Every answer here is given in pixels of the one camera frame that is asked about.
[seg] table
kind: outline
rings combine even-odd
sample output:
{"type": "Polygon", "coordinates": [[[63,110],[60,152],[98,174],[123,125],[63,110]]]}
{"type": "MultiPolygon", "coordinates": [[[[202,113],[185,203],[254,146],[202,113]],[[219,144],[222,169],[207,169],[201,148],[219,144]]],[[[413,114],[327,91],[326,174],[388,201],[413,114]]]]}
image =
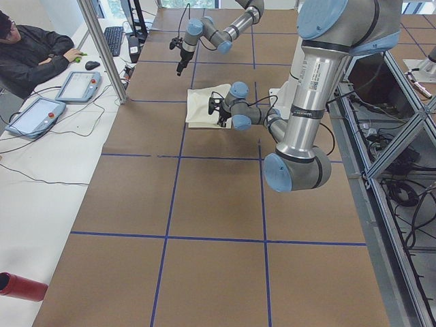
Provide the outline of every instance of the table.
{"type": "MultiPolygon", "coordinates": [[[[121,26],[123,21],[100,20],[100,23],[104,29],[107,26],[121,26]]],[[[72,37],[76,46],[85,37],[86,30],[87,27],[83,24],[72,37]]],[[[101,62],[90,36],[84,39],[81,50],[88,56],[83,57],[80,63],[72,63],[59,76],[39,85],[36,91],[61,86],[70,71],[84,71],[84,64],[88,60],[101,62]]],[[[120,57],[114,58],[119,72],[123,70],[126,62],[132,66],[128,58],[125,39],[120,57]]],[[[52,128],[54,132],[74,131],[82,135],[90,134],[89,136],[48,133],[21,150],[2,154],[0,164],[45,181],[89,183],[119,108],[113,89],[105,88],[110,81],[103,65],[95,71],[102,75],[101,86],[94,97],[99,99],[88,106],[68,104],[64,115],[52,128]],[[100,115],[101,118],[93,129],[100,115]]],[[[40,94],[54,98],[57,91],[58,89],[51,89],[40,94]]],[[[27,100],[23,108],[35,98],[27,100]]],[[[3,133],[0,152],[28,143],[28,140],[11,137],[12,134],[3,133]]],[[[33,182],[17,172],[0,167],[1,269],[50,283],[86,190],[87,186],[33,182]]],[[[40,302],[0,297],[0,325],[30,326],[40,305],[40,302]]]]}

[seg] black jacket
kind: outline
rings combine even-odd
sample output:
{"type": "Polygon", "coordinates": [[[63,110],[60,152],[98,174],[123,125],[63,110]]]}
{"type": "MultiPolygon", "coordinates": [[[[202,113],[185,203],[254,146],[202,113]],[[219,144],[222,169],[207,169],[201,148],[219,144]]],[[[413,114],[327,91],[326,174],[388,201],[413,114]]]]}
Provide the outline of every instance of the black jacket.
{"type": "Polygon", "coordinates": [[[69,61],[63,56],[74,47],[64,35],[47,32],[38,27],[18,25],[21,40],[15,44],[0,43],[0,84],[11,93],[25,98],[41,83],[67,69],[69,61]],[[38,63],[54,55],[52,61],[38,63]]]}

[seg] computer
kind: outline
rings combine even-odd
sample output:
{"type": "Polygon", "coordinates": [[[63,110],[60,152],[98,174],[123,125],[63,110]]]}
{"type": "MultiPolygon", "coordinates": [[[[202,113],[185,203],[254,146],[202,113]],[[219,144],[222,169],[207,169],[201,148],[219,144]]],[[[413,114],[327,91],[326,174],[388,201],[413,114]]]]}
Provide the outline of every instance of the computer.
{"type": "Polygon", "coordinates": [[[131,6],[131,0],[120,0],[120,3],[121,7],[123,8],[124,15],[129,22],[131,30],[133,31],[133,36],[137,37],[140,43],[144,43],[147,39],[147,36],[149,36],[149,33],[145,25],[139,0],[134,0],[134,8],[131,6]],[[133,10],[136,11],[138,19],[134,18],[133,10]]]}

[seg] desk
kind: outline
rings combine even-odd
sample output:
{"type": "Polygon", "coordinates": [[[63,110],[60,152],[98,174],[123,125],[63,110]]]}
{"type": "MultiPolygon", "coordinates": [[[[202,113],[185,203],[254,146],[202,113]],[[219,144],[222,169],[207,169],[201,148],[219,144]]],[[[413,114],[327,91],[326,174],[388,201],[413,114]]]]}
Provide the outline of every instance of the desk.
{"type": "MultiPolygon", "coordinates": [[[[121,23],[119,20],[102,20],[102,27],[119,26],[121,23]]],[[[80,43],[85,31],[86,25],[83,25],[75,33],[72,38],[75,45],[80,43]]],[[[90,36],[81,50],[88,53],[88,56],[83,57],[80,63],[72,63],[59,76],[39,85],[36,91],[62,85],[70,71],[84,70],[84,64],[88,60],[100,61],[90,36]]],[[[127,42],[123,42],[121,57],[115,59],[119,71],[125,65],[121,58],[128,57],[127,42]]],[[[110,81],[104,73],[104,67],[100,66],[96,70],[102,75],[102,83],[96,95],[98,96],[110,81]]],[[[58,89],[42,91],[42,95],[54,98],[57,91],[58,89]]],[[[35,97],[29,99],[23,107],[34,99],[35,97]]],[[[46,181],[89,183],[119,107],[112,88],[107,89],[96,103],[104,107],[105,112],[90,136],[49,133],[34,144],[2,155],[0,163],[46,181]]],[[[84,105],[68,104],[65,114],[59,120],[71,114],[75,115],[59,122],[52,130],[88,134],[101,113],[102,109],[93,104],[85,109],[84,105]]],[[[11,136],[7,132],[3,133],[0,152],[28,143],[21,138],[4,140],[11,136]]],[[[84,186],[32,182],[0,167],[2,271],[50,283],[86,190],[87,187],[84,186]]],[[[0,325],[30,326],[40,305],[40,302],[0,297],[0,325]]]]}
{"type": "MultiPolygon", "coordinates": [[[[278,194],[263,127],[185,124],[187,89],[243,80],[253,102],[287,80],[296,12],[266,10],[178,77],[182,12],[157,13],[34,326],[389,326],[338,150],[323,187],[278,194]]],[[[220,28],[240,14],[191,10],[220,28]]]]}

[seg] towel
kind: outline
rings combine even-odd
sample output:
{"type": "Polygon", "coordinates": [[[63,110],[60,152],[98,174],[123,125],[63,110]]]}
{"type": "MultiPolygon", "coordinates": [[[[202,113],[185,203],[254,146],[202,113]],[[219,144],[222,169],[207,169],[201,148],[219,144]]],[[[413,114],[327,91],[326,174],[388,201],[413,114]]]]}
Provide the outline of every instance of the towel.
{"type": "Polygon", "coordinates": [[[213,91],[218,92],[223,97],[230,90],[230,84],[218,85],[217,87],[209,87],[207,89],[188,90],[187,114],[186,122],[188,128],[231,128],[232,119],[227,120],[226,127],[217,125],[219,113],[208,113],[209,98],[213,91]]]}

